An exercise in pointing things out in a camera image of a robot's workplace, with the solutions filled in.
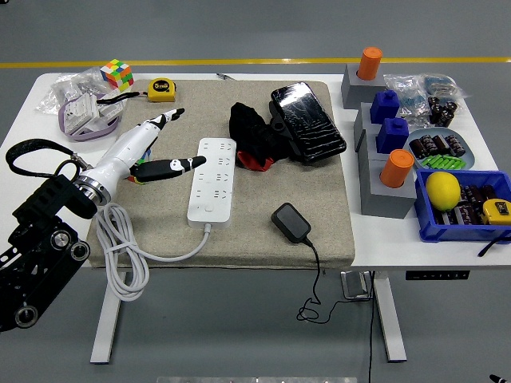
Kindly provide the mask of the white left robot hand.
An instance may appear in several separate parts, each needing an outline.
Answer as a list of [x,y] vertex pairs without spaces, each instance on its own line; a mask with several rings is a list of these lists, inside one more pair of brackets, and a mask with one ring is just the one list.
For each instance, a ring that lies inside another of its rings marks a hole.
[[167,180],[205,164],[204,156],[137,163],[154,144],[163,127],[169,121],[177,120],[182,113],[183,109],[170,110],[123,133],[94,168],[80,174],[75,181],[77,187],[93,202],[103,206],[115,196],[118,182],[129,176],[142,183]]

